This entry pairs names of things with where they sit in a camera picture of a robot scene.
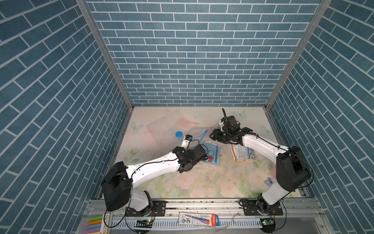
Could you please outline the blue cartoon towel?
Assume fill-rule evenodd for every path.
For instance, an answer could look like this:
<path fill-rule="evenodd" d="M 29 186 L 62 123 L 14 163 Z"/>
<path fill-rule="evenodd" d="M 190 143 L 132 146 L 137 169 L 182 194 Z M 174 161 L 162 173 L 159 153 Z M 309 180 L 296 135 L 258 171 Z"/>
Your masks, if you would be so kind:
<path fill-rule="evenodd" d="M 210 141 L 204 141 L 202 143 L 202 146 L 208 157 L 205 162 L 215 166 L 219 166 L 222 159 L 223 148 L 220 145 Z"/>

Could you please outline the clear vacuum bag blue zip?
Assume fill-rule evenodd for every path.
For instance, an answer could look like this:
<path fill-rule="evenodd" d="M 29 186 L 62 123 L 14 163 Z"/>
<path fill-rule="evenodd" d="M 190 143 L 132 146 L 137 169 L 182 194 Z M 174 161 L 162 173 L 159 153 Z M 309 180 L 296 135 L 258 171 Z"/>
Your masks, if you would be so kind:
<path fill-rule="evenodd" d="M 185 135 L 192 135 L 193 140 L 202 141 L 210 130 L 209 127 L 203 127 L 200 123 L 190 121 L 180 110 L 173 111 L 165 116 L 149 123 L 146 128 L 153 141 L 167 149 L 180 146 Z M 177 138 L 175 133 L 181 131 L 183 136 Z"/>

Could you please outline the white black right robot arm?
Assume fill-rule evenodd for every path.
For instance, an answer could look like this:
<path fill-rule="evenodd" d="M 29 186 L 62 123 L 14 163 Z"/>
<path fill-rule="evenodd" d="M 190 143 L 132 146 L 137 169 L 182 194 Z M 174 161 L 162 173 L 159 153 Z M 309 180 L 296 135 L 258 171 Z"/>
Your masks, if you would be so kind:
<path fill-rule="evenodd" d="M 258 196 L 256 202 L 258 212 L 267 215 L 279 206 L 280 200 L 313 178 L 313 170 L 299 147 L 278 145 L 247 127 L 241 128 L 234 116 L 227 116 L 225 110 L 222 111 L 224 117 L 219 122 L 219 128 L 213 130 L 209 137 L 223 144 L 251 148 L 276 166 L 275 181 Z"/>

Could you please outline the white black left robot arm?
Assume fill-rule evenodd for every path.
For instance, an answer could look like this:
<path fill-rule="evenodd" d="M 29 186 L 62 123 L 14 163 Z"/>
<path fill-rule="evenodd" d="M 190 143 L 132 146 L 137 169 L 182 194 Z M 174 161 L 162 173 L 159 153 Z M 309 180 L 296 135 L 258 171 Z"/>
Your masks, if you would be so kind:
<path fill-rule="evenodd" d="M 114 164 L 101 182 L 106 211 L 128 207 L 147 214 L 153 207 L 152 199 L 148 192 L 137 191 L 136 187 L 167 173 L 188 172 L 207 159 L 206 147 L 199 144 L 191 149 L 177 146 L 165 156 L 142 164 L 125 165 L 122 161 Z"/>

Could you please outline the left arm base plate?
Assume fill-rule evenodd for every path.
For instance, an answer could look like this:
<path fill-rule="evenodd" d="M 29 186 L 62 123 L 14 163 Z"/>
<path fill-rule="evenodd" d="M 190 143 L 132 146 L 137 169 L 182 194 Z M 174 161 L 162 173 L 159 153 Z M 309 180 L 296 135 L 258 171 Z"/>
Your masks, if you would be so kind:
<path fill-rule="evenodd" d="M 154 212 L 154 216 L 165 216 L 166 211 L 166 201 L 165 200 L 153 200 L 147 207 L 141 211 L 136 211 L 133 208 L 129 208 L 126 212 L 128 217 L 151 217 Z"/>

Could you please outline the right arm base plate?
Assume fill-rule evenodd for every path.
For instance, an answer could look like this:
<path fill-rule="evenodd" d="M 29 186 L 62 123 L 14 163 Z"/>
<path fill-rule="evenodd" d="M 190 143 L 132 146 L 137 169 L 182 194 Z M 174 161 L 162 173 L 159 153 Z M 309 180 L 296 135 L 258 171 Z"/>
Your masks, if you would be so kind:
<path fill-rule="evenodd" d="M 283 215 L 280 202 L 268 205 L 266 202 L 257 199 L 240 199 L 238 204 L 242 206 L 245 216 L 266 216 L 266 215 Z"/>

